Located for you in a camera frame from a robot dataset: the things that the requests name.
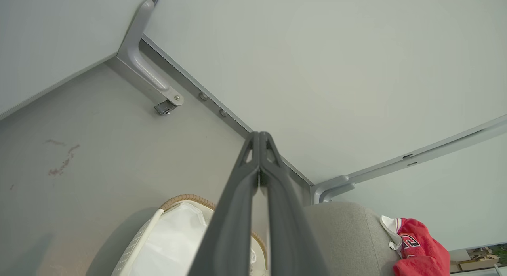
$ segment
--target brown stain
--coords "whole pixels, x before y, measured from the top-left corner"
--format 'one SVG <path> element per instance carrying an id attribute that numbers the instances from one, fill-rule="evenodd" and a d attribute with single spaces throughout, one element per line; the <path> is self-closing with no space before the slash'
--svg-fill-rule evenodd
<path id="1" fill-rule="evenodd" d="M 76 150 L 79 146 L 81 145 L 77 144 L 71 147 L 71 149 L 67 151 L 67 159 L 62 161 L 62 165 L 60 166 L 60 168 L 54 168 L 49 170 L 48 175 L 49 176 L 63 175 L 63 170 L 69 165 L 71 159 L 74 158 L 74 153 L 72 151 Z"/>
<path id="2" fill-rule="evenodd" d="M 55 141 L 55 140 L 52 140 L 52 139 L 48 139 L 45 143 L 51 143 L 51 144 L 54 144 L 54 145 L 66 146 L 66 144 L 64 142 L 58 142 L 58 141 Z"/>

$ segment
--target jersey logo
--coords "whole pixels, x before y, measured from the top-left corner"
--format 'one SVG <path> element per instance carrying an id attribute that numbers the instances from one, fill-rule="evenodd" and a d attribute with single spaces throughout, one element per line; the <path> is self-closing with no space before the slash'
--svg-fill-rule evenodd
<path id="1" fill-rule="evenodd" d="M 403 240 L 403 249 L 407 248 L 414 248 L 414 247 L 420 247 L 421 244 L 415 240 L 412 236 L 409 236 L 408 234 L 401 234 L 400 235 Z"/>

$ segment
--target gray floor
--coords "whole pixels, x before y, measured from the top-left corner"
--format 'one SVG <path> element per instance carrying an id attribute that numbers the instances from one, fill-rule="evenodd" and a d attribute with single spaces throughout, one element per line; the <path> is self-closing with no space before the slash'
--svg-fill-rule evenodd
<path id="1" fill-rule="evenodd" d="M 168 198 L 218 201 L 245 133 L 157 63 L 185 96 L 169 116 L 99 65 L 0 121 L 0 275 L 110 275 Z M 265 239 L 264 196 L 253 208 Z"/>

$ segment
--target gray cushion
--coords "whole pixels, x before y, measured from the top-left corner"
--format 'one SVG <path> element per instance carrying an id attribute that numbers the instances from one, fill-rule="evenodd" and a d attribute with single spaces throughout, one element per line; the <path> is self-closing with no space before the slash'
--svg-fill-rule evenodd
<path id="1" fill-rule="evenodd" d="M 371 209 L 349 202 L 305 207 L 331 276 L 393 276 L 400 260 Z"/>

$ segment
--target bolt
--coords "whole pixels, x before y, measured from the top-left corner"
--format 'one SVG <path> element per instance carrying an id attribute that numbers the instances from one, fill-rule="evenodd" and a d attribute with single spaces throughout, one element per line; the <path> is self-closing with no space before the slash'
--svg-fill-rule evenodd
<path id="1" fill-rule="evenodd" d="M 199 93 L 199 98 L 201 98 L 201 100 L 203 100 L 203 101 L 208 100 L 208 96 L 206 96 L 206 94 L 204 94 L 203 92 Z"/>

